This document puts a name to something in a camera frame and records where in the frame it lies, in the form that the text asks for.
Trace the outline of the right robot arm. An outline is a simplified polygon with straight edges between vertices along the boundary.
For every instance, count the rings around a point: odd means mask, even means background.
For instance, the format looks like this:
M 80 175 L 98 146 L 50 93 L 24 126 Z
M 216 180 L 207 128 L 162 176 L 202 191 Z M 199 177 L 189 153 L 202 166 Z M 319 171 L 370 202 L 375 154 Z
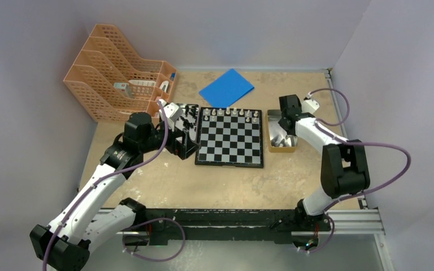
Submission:
M 294 221 L 307 230 L 323 218 L 327 206 L 370 185 L 366 152 L 359 140 L 317 127 L 319 103 L 308 94 L 279 97 L 276 128 L 285 139 L 302 139 L 322 156 L 320 186 L 296 207 Z M 203 107 L 197 111 L 197 165 L 263 168 L 263 119 L 260 110 Z

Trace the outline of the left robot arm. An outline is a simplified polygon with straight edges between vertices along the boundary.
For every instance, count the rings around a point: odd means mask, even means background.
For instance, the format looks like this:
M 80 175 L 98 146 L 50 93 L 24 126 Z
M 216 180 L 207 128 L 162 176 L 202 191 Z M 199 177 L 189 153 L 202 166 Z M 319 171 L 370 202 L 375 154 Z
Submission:
M 150 229 L 152 224 L 168 221 L 164 216 L 151 217 L 148 209 L 132 198 L 96 219 L 114 191 L 135 170 L 149 164 L 145 154 L 152 152 L 157 157 L 167 150 L 184 160 L 197 149 L 188 120 L 181 120 L 177 112 L 160 110 L 159 114 L 158 124 L 147 113 L 131 114 L 84 188 L 56 218 L 32 229 L 30 239 L 43 270 L 81 270 L 91 253 L 117 232 Z

